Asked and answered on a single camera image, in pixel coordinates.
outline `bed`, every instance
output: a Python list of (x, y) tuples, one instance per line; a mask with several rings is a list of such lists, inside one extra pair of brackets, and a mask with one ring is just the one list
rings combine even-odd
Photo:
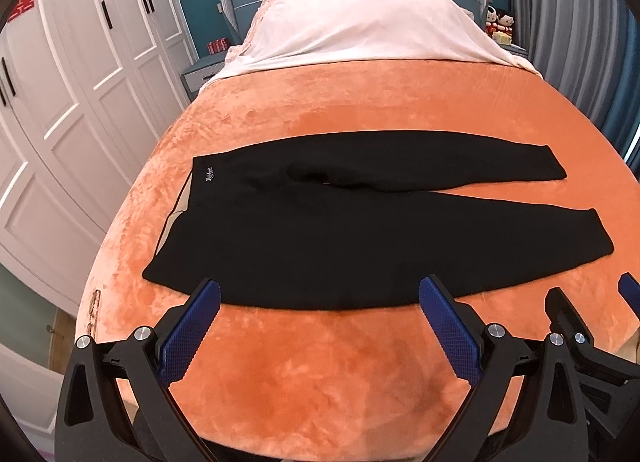
[[(640, 186), (600, 132), (526, 60), (487, 38), (455, 0), (422, 0), (428, 9), (380, 0), (375, 14), (360, 9), (357, 22), (344, 20), (354, 16), (358, 1), (259, 2), (252, 22), (239, 32), (242, 44), (162, 137), (116, 215), (87, 281), (77, 335), (89, 333), (98, 342), (122, 339), (186, 300), (146, 282), (141, 273), (194, 156), (357, 130), (446, 130), (549, 146), (566, 170), (564, 180), (476, 184), (448, 192), (595, 208), (613, 254), (463, 301), (485, 322), (543, 338), (544, 297), (560, 286), (600, 348), (615, 352), (638, 330), (616, 283), (624, 272), (640, 276)], [(318, 12), (323, 5), (320, 20), (300, 17), (304, 9)], [(376, 16), (395, 20), (399, 8), (403, 23), (385, 23), (381, 32), (372, 28)], [(431, 9), (442, 17), (438, 23)], [(347, 29), (355, 23), (369, 27), (369, 43), (350, 42), (343, 30), (327, 38), (338, 42), (339, 51), (326, 42), (318, 46), (337, 20)], [(286, 55), (277, 50), (280, 44)], [(517, 384), (510, 389), (495, 430), (506, 426), (517, 390)], [(121, 391), (135, 403), (124, 382)], [(467, 391), (415, 305), (346, 312), (223, 305), (187, 375), (171, 386), (201, 437), (307, 461), (423, 454)]]

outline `black door handle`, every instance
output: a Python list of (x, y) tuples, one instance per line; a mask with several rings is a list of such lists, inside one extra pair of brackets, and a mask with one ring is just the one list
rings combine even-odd
[(4, 70), (4, 75), (6, 76), (6, 82), (9, 83), (9, 90), (11, 90), (11, 95), (15, 97), (15, 88), (14, 84), (11, 81), (11, 76), (9, 76), (9, 69), (6, 67), (6, 61), (2, 58), (2, 69)]
[(154, 1), (153, 0), (149, 0), (149, 7), (151, 7), (151, 12), (156, 12), (156, 9), (154, 8)]
[(149, 12), (149, 6), (147, 5), (146, 0), (142, 0), (142, 3), (145, 4), (146, 13), (151, 14), (151, 12)]
[(109, 30), (113, 28), (113, 23), (111, 23), (111, 17), (109, 16), (109, 11), (107, 10), (107, 4), (102, 1), (102, 12), (104, 13), (104, 19), (107, 20), (107, 25), (109, 26)]

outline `bed sheet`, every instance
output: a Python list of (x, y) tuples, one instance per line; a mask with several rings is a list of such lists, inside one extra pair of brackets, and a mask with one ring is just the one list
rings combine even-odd
[[(485, 106), (484, 111), (478, 106)], [(547, 144), (565, 180), (450, 192), (596, 208), (615, 252), (525, 285), (463, 298), (514, 335), (548, 333), (544, 297), (561, 286), (596, 345), (616, 351), (638, 329), (617, 293), (640, 278), (640, 185), (600, 132), (535, 74), (487, 63), (336, 62), (261, 71), (205, 89), (160, 140), (127, 195), (86, 284), (76, 334), (120, 340), (186, 296), (142, 279), (195, 155), (295, 135), (449, 130)], [(121, 381), (125, 399), (135, 402)], [(495, 424), (505, 427), (517, 384)], [(462, 403), (418, 306), (297, 312), (223, 305), (185, 378), (170, 387), (204, 438), (276, 458), (391, 460), (428, 451)]]

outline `wooden floor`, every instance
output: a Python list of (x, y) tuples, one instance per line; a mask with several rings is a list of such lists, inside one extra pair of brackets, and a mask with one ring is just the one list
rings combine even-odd
[(640, 364), (640, 331), (636, 331), (635, 334), (631, 337), (629, 341), (627, 341), (616, 355), (618, 357), (622, 357), (627, 361), (631, 361), (632, 363)]
[(131, 404), (130, 402), (124, 401), (124, 407), (127, 410), (127, 415), (129, 416), (129, 420), (133, 424), (133, 419), (136, 416), (136, 412), (138, 411), (138, 407), (135, 404)]
[(64, 374), (76, 339), (76, 319), (58, 309), (50, 332), (49, 370)]

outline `white wardrobe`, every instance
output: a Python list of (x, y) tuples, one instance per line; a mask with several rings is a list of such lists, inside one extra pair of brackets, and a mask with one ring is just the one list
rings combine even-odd
[(21, 0), (0, 33), (0, 262), (72, 315), (196, 59), (178, 0)]

